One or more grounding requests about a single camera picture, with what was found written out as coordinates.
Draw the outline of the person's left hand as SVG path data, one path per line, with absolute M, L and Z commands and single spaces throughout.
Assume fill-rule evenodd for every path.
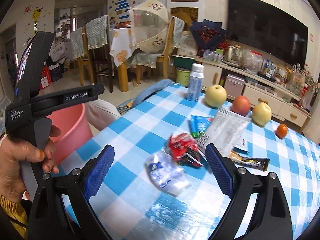
M 48 139 L 44 150 L 8 135 L 1 139 L 1 195 L 19 203 L 27 190 L 20 175 L 20 161 L 40 163 L 44 172 L 59 173 L 54 161 L 56 146 Z

